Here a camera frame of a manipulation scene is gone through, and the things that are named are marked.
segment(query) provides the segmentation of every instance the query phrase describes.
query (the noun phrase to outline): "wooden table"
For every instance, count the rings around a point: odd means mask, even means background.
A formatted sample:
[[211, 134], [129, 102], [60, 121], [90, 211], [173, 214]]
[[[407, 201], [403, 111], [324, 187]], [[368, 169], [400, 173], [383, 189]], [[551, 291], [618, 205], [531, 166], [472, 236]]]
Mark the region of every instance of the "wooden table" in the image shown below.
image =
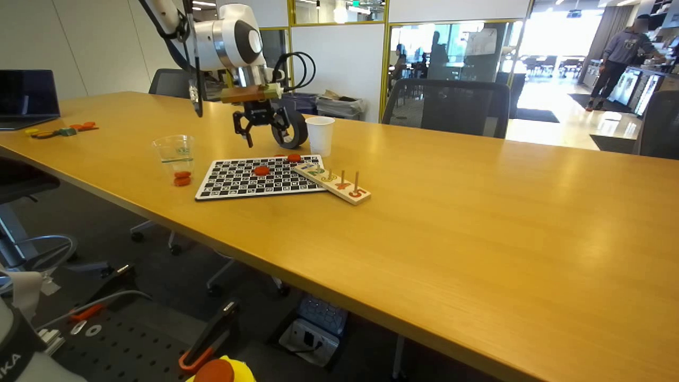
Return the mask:
[[[185, 100], [114, 93], [66, 111], [44, 127], [100, 129], [0, 146], [499, 377], [679, 380], [676, 161], [337, 121], [310, 131], [314, 151], [359, 169], [366, 204], [192, 201], [211, 158], [287, 153], [268, 127], [247, 148], [224, 104], [198, 118]], [[151, 148], [177, 131], [194, 138], [190, 187]]]

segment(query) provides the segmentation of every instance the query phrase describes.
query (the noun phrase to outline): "glass wall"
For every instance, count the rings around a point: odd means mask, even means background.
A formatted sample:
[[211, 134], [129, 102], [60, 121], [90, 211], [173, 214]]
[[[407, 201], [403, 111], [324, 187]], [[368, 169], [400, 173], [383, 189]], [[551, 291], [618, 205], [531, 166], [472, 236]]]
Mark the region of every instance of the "glass wall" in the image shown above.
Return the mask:
[[520, 28], [510, 22], [396, 25], [388, 85], [399, 79], [495, 82], [500, 69], [514, 67]]

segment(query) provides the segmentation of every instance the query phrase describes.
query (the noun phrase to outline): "white wall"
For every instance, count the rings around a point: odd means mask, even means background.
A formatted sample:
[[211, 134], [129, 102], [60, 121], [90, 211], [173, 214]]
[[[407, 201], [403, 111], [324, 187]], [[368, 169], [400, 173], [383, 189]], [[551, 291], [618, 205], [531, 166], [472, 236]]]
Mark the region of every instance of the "white wall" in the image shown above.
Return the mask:
[[85, 82], [51, 1], [0, 1], [0, 67], [46, 67], [54, 72], [60, 100], [85, 96]]
[[261, 28], [287, 28], [289, 1], [287, 0], [216, 0], [216, 3], [247, 3]]
[[137, 0], [2, 0], [0, 67], [49, 67], [60, 104], [70, 98], [147, 92], [173, 65]]

